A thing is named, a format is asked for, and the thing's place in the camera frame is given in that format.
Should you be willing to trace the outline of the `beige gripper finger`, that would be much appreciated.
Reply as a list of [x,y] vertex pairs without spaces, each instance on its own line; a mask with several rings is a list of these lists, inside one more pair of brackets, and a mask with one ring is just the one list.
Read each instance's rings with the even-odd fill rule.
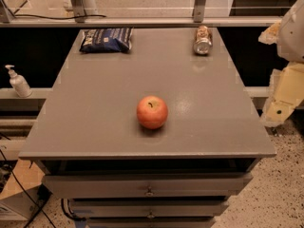
[[266,127],[284,124],[303,101],[304,64],[290,62],[282,70],[274,69],[260,121]]
[[266,45],[275,44],[277,42],[280,25],[281,22],[275,22],[269,27],[267,27],[259,35],[258,41]]

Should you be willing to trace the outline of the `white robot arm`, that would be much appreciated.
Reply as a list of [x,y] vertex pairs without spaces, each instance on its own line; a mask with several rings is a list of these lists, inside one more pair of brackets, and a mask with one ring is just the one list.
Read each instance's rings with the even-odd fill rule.
[[273,70],[269,97],[260,117],[265,126],[277,127],[304,101],[304,0],[297,0],[280,22],[260,34],[258,41],[276,44],[278,56],[288,61],[282,70]]

